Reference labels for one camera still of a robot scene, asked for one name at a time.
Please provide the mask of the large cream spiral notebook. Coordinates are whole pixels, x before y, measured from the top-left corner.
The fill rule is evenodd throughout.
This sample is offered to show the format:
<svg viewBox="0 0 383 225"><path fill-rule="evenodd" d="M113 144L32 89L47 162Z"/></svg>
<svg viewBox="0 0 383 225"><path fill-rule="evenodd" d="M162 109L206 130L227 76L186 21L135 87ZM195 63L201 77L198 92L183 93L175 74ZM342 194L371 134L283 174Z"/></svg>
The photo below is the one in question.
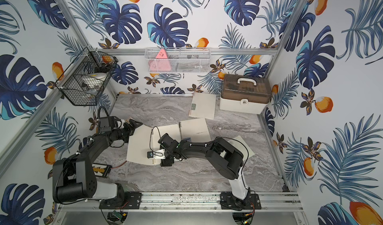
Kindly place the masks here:
<svg viewBox="0 0 383 225"><path fill-rule="evenodd" d="M134 135L129 139L126 160L149 166L147 153L162 149L158 140L165 133L168 133L171 138L178 142L182 139L190 142L208 142L211 140L204 118L185 120L158 128L142 125L135 130Z"/></svg>

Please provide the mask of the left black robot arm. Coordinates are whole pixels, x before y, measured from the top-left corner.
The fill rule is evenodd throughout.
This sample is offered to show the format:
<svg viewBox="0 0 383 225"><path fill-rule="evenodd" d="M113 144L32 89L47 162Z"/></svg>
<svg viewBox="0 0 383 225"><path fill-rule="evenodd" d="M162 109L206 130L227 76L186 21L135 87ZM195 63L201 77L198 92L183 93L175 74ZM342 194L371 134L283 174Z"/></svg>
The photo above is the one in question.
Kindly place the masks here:
<svg viewBox="0 0 383 225"><path fill-rule="evenodd" d="M52 169L53 200L58 204L69 204L91 199L96 194L97 179L93 163L113 142L129 142L135 130L143 123L130 119L121 122L115 116L99 119L98 133L88 138L78 152L56 161Z"/></svg>

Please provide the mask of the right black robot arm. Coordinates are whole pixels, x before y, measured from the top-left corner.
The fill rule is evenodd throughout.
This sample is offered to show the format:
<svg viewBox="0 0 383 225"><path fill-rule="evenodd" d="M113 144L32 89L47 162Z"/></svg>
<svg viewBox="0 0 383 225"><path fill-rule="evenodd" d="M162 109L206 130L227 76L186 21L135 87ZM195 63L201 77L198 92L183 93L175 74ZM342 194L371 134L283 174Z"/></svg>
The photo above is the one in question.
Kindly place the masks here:
<svg viewBox="0 0 383 225"><path fill-rule="evenodd" d="M198 143L187 140L178 142L166 133L158 142L164 149L162 167L171 167L175 160L205 159L220 175L229 180L233 197L241 201L248 197L249 187L242 173L245 165L244 155L225 138L217 137L209 142Z"/></svg>

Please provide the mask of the torn cream page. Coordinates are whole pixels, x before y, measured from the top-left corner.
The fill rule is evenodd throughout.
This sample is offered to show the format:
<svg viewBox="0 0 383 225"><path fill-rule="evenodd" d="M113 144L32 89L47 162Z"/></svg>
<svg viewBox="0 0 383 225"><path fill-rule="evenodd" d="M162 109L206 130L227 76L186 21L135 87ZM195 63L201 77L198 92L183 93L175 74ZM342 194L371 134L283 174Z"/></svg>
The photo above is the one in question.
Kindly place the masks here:
<svg viewBox="0 0 383 225"><path fill-rule="evenodd" d="M254 152L241 136L234 137L233 139L229 140L229 143L243 154L244 162L246 159L254 156Z"/></svg>

